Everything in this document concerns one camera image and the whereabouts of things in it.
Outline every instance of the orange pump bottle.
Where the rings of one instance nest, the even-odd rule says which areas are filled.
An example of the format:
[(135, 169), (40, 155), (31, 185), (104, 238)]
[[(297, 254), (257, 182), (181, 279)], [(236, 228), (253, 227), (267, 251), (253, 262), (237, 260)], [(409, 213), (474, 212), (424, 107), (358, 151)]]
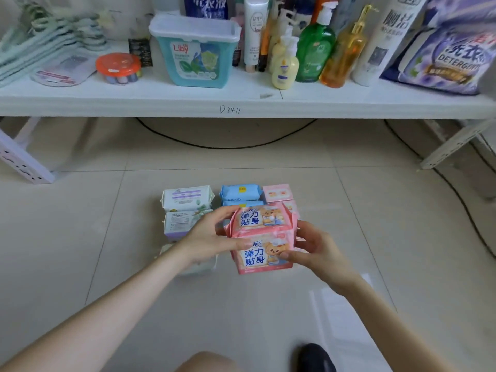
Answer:
[(319, 13), (322, 10), (322, 4), (327, 1), (338, 1), (338, 0), (315, 0), (315, 7), (313, 8), (312, 19), (310, 20), (311, 25), (317, 22)]

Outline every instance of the white shelf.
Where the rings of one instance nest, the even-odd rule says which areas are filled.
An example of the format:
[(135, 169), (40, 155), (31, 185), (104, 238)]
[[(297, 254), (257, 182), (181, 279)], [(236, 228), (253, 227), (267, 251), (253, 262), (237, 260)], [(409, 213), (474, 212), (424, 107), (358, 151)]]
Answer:
[[(115, 51), (127, 51), (127, 43)], [(380, 80), (373, 87), (348, 81), (341, 89), (295, 83), (279, 91), (268, 73), (234, 68), (223, 89), (175, 86), (158, 46), (154, 68), (127, 86), (110, 85), (94, 74), (74, 87), (47, 87), (24, 77), (0, 88), (4, 116), (107, 116), (202, 118), (494, 118), (496, 102), (484, 96), (456, 96)], [(240, 109), (227, 113), (227, 108)]]

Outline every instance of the green shampoo bottle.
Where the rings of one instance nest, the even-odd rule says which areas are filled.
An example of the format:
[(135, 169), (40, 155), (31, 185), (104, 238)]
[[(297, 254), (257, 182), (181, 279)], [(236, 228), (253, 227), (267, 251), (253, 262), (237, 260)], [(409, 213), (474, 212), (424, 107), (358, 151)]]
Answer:
[(296, 58), (300, 62), (300, 69), (296, 74), (297, 82), (319, 80), (336, 43), (336, 35), (328, 25), (331, 22), (332, 12), (337, 6), (337, 1), (324, 2), (317, 22), (305, 27), (301, 32), (296, 52)]

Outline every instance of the hand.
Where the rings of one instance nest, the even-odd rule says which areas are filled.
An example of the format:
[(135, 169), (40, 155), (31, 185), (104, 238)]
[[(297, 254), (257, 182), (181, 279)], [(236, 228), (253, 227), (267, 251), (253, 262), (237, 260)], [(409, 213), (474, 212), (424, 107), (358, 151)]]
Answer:
[(251, 247), (249, 239), (227, 238), (224, 229), (216, 231), (217, 223), (230, 219), (239, 209), (238, 205), (222, 206), (211, 213), (205, 214), (176, 245), (175, 250), (184, 253), (188, 265), (199, 263), (228, 250), (246, 250)]
[(309, 222), (298, 221), (296, 235), (305, 241), (297, 240), (295, 247), (309, 253), (287, 250), (279, 254), (283, 260), (306, 266), (340, 295), (344, 295), (360, 279), (327, 232), (320, 231)]

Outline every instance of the orange lid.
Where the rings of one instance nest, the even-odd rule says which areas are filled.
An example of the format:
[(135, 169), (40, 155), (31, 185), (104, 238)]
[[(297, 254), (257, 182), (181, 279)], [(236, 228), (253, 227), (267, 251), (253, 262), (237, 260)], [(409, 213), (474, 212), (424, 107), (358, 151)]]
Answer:
[(127, 77), (140, 71), (139, 59), (138, 56), (130, 53), (109, 53), (97, 58), (96, 70), (108, 77)]

